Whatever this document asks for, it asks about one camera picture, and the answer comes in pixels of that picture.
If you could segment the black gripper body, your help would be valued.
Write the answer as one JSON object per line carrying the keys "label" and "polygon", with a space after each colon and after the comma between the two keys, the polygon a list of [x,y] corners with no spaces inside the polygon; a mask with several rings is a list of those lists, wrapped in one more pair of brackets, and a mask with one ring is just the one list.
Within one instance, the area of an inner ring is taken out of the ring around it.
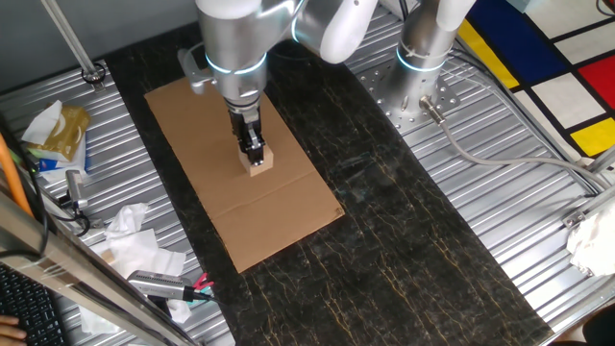
{"label": "black gripper body", "polygon": [[259,106],[229,106],[229,114],[233,133],[240,144],[262,144]]}

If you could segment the person hand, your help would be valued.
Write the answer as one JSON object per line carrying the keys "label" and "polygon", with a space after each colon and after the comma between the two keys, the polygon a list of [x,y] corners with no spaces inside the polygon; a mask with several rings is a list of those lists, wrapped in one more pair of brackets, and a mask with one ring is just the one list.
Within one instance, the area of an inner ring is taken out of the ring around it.
{"label": "person hand", "polygon": [[27,334],[18,327],[19,320],[13,316],[0,316],[1,346],[26,346]]}

